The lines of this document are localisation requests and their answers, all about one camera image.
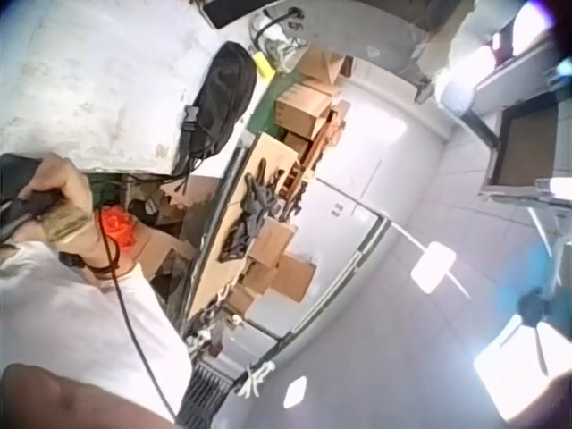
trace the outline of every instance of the white counter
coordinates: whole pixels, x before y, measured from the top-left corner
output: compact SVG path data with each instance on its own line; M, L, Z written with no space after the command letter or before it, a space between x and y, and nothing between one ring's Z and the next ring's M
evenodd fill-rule
M227 38L180 0L13 2L0 22L0 152L170 173L183 106ZM265 87L201 174L223 174Z

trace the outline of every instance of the drain grate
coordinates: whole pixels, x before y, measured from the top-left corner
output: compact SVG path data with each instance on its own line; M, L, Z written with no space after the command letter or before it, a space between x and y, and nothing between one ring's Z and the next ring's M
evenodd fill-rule
M229 381L198 362L182 400L177 425L185 429L210 429L230 391Z

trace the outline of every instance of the black bag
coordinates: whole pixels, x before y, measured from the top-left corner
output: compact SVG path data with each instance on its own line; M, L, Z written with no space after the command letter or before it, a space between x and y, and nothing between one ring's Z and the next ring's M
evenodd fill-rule
M256 83L257 67L248 51L226 42L214 56L195 102L185 108L173 176L188 176L202 160L223 149L250 104Z

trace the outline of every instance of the power cord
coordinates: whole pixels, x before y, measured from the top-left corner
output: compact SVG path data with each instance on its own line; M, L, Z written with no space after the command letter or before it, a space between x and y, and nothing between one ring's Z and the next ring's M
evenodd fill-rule
M264 10L263 13L265 13L265 16L267 18L270 18L270 14L266 10ZM273 25L279 24L280 22L285 21L289 18L302 19L304 18L304 13L298 7L291 7L284 15L280 15L277 18L271 19L271 21L268 22L262 29L257 31L256 35L254 36L254 39L252 40L252 44L257 49L257 51L262 52L262 47L260 46L260 38L262 37L263 34L265 34L265 31L267 31Z
M105 235L103 216L101 215L101 208L98 209L98 212L99 212L98 213L99 214L99 216L98 216L99 227L101 229L101 234L104 238L105 253L107 254L107 259L109 260L109 267L111 269L111 278L114 282L115 291L117 292L117 298L119 299L119 305L120 305L121 310L122 310L123 321L125 322L125 326L127 326L127 331L129 332L129 335L131 337L131 341L133 342L133 345L135 346L135 349L137 350L137 353L139 355L139 358L141 359L141 362L143 363L143 366L145 367L145 369L147 370L147 373L149 374L149 378L151 379L151 382L155 386L155 390L157 391L159 398L161 398L161 401L163 402L165 408L167 408L167 411L169 412L169 415L171 416L171 418L174 422L176 419L176 415L172 411L172 408L169 405L167 398L164 396L163 391L161 390L161 387L159 386L159 383L157 382L157 380L155 378L155 374L153 374L153 370L151 369L151 366L147 362L147 358L145 357L145 354L143 353L143 349L139 345L137 337L135 336L135 332L133 331L133 326L131 326L131 321L130 321L128 313L127 313L125 301L123 300L122 291L121 291L121 288L119 287L119 282L117 280L117 273L115 272L116 266L114 266L114 259L112 257L111 249L109 247L109 240L108 240L107 236Z

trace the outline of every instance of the white t-shirt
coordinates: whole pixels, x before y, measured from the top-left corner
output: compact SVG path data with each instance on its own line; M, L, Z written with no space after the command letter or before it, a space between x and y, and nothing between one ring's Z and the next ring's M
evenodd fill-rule
M176 414L191 374L187 347L139 266L119 283L139 345ZM115 291L86 284L42 243L25 243L0 264L0 374L14 363L94 384L172 421Z

